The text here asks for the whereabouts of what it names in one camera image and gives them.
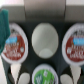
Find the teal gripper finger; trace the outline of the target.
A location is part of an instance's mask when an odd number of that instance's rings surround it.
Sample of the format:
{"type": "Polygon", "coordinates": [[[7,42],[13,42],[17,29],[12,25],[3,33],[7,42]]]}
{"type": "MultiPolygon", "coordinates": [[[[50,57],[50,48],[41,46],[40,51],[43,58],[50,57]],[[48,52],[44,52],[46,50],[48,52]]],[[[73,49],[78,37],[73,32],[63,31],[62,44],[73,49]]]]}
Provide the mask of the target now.
{"type": "Polygon", "coordinates": [[[5,45],[5,41],[9,36],[10,36],[10,29],[9,29],[8,11],[2,9],[0,11],[0,46],[5,45]]]}

